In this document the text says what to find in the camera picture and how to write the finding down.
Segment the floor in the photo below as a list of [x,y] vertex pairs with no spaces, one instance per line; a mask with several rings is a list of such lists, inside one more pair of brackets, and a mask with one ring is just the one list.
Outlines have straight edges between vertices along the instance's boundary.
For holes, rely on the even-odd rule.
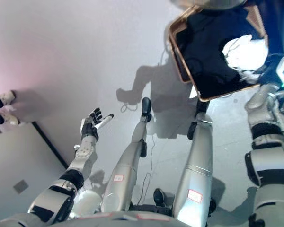
[[[150,171],[144,203],[153,203],[157,187],[175,193],[191,146],[186,134],[196,100],[188,99],[191,85],[180,82],[166,44],[168,24],[182,12],[173,2],[0,0],[0,93],[16,90],[13,114],[37,121],[68,163],[80,142],[81,119],[98,106],[115,115],[99,132],[90,177],[99,191],[130,142],[142,97],[151,98],[149,151],[139,162],[134,203]],[[255,90],[210,104],[218,208],[209,226],[247,226],[252,213],[256,188],[244,163],[251,150],[244,104]]]

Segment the white label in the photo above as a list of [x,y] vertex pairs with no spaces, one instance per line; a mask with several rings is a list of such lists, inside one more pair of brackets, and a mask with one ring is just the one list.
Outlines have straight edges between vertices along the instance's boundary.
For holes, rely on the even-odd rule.
[[189,190],[188,191],[188,196],[190,200],[195,201],[197,203],[201,203],[202,201],[202,194],[195,192],[194,190]]
[[137,217],[142,220],[170,221],[168,216],[162,214],[140,213]]
[[124,179],[124,175],[115,175],[114,182],[122,182]]

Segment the red sticker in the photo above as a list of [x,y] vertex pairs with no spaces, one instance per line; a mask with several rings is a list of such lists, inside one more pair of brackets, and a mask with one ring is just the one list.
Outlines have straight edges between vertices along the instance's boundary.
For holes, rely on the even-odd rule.
[[122,182],[124,179],[124,175],[115,175],[114,182]]
[[187,196],[190,200],[195,201],[197,203],[201,203],[202,201],[202,194],[194,191],[194,190],[189,190],[188,191],[188,196]]

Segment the gray panel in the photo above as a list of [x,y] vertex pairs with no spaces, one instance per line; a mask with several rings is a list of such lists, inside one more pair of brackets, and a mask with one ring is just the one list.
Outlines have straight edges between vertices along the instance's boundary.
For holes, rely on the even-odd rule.
[[21,194],[26,188],[28,188],[28,184],[25,182],[25,180],[22,180],[14,185],[14,189],[18,194]]

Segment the silver robot limb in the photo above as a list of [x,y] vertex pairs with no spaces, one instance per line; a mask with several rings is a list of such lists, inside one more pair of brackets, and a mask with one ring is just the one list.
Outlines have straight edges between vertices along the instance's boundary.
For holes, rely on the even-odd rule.
[[104,193],[101,211],[127,211],[130,208],[133,187],[137,181],[140,157],[146,157],[146,124],[151,120],[151,101],[142,100],[142,115],[136,125],[132,142],[123,152],[114,168]]
[[18,214],[3,220],[0,222],[0,227],[49,226],[65,221],[73,207],[73,199],[89,177],[97,159],[95,151],[98,141],[97,129],[103,127],[112,118],[111,114],[102,119],[98,108],[84,119],[81,126],[81,145],[65,173],[33,201],[27,214]]
[[250,180],[259,186],[250,227],[284,227],[284,135],[276,118],[279,86],[263,85],[246,104],[253,150],[245,161]]
[[205,227],[211,200],[213,143],[212,120],[204,112],[196,115],[189,134],[192,146],[173,204],[176,219],[194,227]]

